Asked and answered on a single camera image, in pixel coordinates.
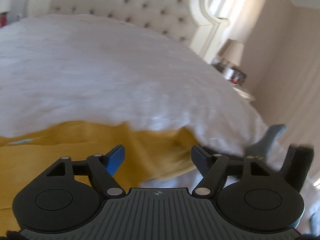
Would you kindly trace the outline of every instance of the headboard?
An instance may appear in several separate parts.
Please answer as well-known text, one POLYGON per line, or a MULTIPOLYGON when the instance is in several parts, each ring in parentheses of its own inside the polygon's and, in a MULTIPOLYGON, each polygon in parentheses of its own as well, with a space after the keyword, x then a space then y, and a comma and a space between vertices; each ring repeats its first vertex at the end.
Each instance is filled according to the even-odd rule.
POLYGON ((152 29, 214 59, 229 21, 210 15, 209 0, 29 0, 29 15, 93 14, 152 29))

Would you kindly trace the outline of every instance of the gray ribbed plate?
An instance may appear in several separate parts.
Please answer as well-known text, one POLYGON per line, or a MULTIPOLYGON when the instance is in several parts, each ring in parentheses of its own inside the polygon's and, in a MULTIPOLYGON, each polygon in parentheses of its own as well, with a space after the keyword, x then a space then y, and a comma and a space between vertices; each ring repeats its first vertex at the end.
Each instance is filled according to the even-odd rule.
POLYGON ((106 201, 81 228, 61 234, 28 229, 20 233, 30 240, 292 240, 299 236, 294 229, 276 234, 239 229, 225 221, 210 200, 193 198, 185 188, 134 188, 123 198, 106 201))

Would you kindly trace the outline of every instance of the black device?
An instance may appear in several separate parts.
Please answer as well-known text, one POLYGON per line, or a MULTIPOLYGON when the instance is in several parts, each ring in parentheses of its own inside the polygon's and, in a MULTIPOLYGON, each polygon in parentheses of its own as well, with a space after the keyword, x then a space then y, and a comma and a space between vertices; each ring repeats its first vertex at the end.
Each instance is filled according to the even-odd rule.
POLYGON ((313 150, 290 147, 280 172, 254 156, 242 159, 194 146, 204 176, 187 188, 131 188, 113 179, 119 145, 85 161, 62 157, 13 200, 20 235, 30 240, 293 240, 304 211, 299 191, 313 150), (74 175, 88 176, 92 187, 74 175), (228 176, 239 182, 224 187, 228 176))

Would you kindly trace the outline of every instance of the tufted upholstery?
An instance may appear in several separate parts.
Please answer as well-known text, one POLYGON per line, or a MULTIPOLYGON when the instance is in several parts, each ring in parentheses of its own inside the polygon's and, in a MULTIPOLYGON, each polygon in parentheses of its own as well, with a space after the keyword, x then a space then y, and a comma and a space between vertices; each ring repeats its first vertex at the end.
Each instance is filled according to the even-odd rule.
POLYGON ((187 45, 197 30, 188 0, 51 0, 49 13, 110 17, 152 29, 187 45))

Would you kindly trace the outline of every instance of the yellow fabric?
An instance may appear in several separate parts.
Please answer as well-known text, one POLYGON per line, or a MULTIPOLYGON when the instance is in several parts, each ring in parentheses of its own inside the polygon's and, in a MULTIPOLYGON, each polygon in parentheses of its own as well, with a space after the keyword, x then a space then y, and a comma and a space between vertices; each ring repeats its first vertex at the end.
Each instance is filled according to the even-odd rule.
MULTIPOLYGON (((185 128, 172 131, 132 131, 127 123, 108 126, 84 121, 65 122, 16 138, 0 137, 0 236, 19 227, 11 211, 14 196, 62 156, 84 160, 105 154, 117 144, 125 160, 115 179, 125 189, 148 179, 168 179, 194 168, 190 157, 197 144, 185 128)), ((88 183, 86 177, 76 178, 88 183)))

